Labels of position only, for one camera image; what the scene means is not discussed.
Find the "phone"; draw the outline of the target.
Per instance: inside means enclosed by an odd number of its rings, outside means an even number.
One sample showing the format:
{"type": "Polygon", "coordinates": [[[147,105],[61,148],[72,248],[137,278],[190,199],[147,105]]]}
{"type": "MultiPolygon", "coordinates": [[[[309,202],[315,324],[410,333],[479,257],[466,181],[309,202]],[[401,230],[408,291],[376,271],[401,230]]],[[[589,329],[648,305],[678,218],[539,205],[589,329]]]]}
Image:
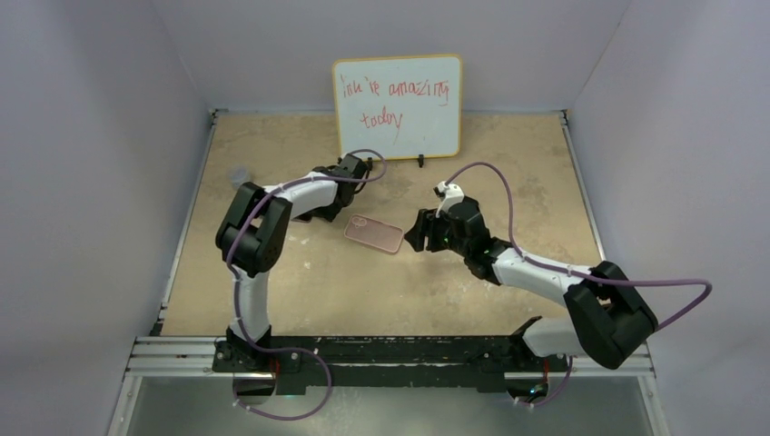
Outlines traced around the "phone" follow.
{"type": "Polygon", "coordinates": [[[360,214],[354,214],[343,230],[346,238],[388,254],[399,251],[404,234],[401,228],[393,224],[360,214]]]}

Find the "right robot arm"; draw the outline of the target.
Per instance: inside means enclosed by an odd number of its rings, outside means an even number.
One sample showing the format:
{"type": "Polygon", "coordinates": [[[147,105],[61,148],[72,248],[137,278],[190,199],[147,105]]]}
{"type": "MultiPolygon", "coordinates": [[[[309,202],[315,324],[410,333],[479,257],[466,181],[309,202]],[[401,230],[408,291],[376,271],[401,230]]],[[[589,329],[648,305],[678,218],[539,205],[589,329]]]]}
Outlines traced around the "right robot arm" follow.
{"type": "Polygon", "coordinates": [[[405,240],[415,252],[456,253],[480,280],[532,292],[567,309],[563,318],[534,317],[515,332],[509,356],[520,369],[530,370],[552,355],[583,354],[615,370],[659,326],[616,264],[571,269],[560,263],[549,270],[538,257],[526,261],[512,243],[491,235],[474,199],[446,211],[419,210],[405,240]]]}

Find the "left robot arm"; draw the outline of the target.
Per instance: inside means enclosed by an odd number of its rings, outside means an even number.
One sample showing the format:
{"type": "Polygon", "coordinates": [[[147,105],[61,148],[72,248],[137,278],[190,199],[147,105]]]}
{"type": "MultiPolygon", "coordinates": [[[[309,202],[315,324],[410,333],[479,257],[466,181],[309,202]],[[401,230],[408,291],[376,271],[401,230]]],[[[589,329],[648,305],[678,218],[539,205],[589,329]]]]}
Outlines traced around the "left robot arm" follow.
{"type": "Polygon", "coordinates": [[[243,183],[215,236],[233,278],[234,315],[222,354],[247,371],[271,358],[267,300],[269,274],[278,262],[290,222],[321,218],[333,222],[369,179],[371,159],[346,154],[336,164],[316,167],[298,180],[274,186],[243,183]]]}

